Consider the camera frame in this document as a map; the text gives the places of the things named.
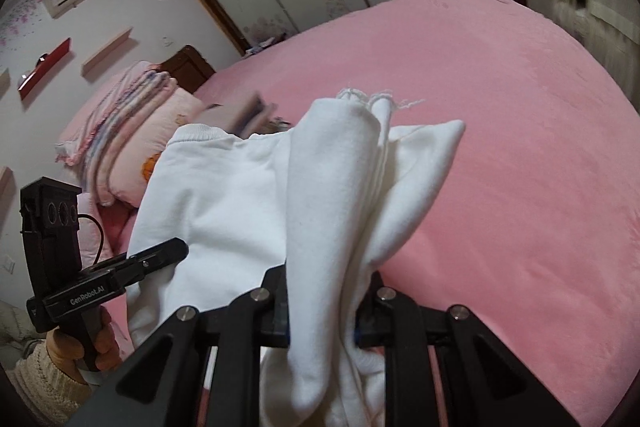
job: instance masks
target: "metal screw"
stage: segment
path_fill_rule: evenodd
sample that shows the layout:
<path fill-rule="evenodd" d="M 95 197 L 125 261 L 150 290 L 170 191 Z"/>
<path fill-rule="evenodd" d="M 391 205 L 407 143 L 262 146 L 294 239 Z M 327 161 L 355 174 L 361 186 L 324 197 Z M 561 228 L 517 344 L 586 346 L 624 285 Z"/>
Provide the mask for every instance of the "metal screw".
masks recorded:
<path fill-rule="evenodd" d="M 380 299 L 381 301 L 392 301 L 393 299 L 396 298 L 396 290 L 394 290 L 393 288 L 389 288 L 387 286 L 382 286 L 382 288 L 379 288 L 378 291 L 376 292 L 376 295 L 378 296 L 378 299 Z"/>
<path fill-rule="evenodd" d="M 455 306 L 452 306 L 451 309 L 449 310 L 449 313 L 457 321 L 464 321 L 468 319 L 469 315 L 471 314 L 471 312 L 469 311 L 469 308 L 461 304 L 456 304 Z"/>
<path fill-rule="evenodd" d="M 269 290 L 267 288 L 256 288 L 255 290 L 252 290 L 249 295 L 251 295 L 251 298 L 254 301 L 260 302 L 266 301 L 271 294 L 269 293 Z"/>
<path fill-rule="evenodd" d="M 196 308 L 191 306 L 183 306 L 175 312 L 175 316 L 178 317 L 179 321 L 186 322 L 190 321 L 193 317 L 196 316 Z"/>

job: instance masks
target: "brown headboard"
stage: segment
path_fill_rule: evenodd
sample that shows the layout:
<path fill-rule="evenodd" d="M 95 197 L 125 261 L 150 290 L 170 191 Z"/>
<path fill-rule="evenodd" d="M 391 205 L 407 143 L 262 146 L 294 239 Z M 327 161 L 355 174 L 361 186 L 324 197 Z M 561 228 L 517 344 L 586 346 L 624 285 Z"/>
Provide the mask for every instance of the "brown headboard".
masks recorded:
<path fill-rule="evenodd" d="M 193 46 L 183 47 L 160 66 L 162 71 L 167 71 L 178 81 L 178 86 L 190 93 L 196 91 L 216 72 Z"/>

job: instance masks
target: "red shelf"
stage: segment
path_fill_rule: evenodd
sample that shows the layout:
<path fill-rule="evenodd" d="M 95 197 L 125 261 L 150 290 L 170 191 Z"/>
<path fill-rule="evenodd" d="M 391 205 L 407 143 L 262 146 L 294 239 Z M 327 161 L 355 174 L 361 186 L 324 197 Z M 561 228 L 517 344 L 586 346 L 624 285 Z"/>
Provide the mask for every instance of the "red shelf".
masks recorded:
<path fill-rule="evenodd" d="M 49 71 L 53 66 L 56 65 L 60 58 L 64 57 L 68 54 L 69 49 L 71 48 L 71 38 L 68 38 L 66 41 L 62 42 L 55 50 L 50 52 L 41 63 L 37 65 L 37 67 L 33 70 L 33 72 L 25 79 L 25 81 L 18 88 L 18 92 L 20 93 L 20 98 L 24 100 L 24 97 L 27 96 L 33 86 L 35 86 L 40 79 Z"/>

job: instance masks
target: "beige sweater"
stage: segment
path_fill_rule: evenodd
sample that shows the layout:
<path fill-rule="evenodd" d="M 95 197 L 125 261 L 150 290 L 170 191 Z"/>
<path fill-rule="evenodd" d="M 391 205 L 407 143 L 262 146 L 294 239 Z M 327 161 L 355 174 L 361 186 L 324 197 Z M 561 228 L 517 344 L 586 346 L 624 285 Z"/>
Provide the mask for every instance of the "beige sweater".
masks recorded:
<path fill-rule="evenodd" d="M 7 376 L 45 427 L 64 425 L 91 394 L 88 385 L 69 378 L 51 362 L 44 343 L 20 360 L 13 371 L 7 371 Z"/>

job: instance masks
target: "wall switch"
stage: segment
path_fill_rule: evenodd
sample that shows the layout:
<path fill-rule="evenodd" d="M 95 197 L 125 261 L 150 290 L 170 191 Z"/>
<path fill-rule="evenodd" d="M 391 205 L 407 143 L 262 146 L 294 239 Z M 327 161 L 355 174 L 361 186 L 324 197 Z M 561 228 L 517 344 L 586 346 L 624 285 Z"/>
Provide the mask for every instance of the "wall switch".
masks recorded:
<path fill-rule="evenodd" d="M 15 261 L 11 259 L 8 255 L 4 256 L 4 263 L 2 263 L 2 267 L 7 270 L 10 274 L 14 273 Z"/>

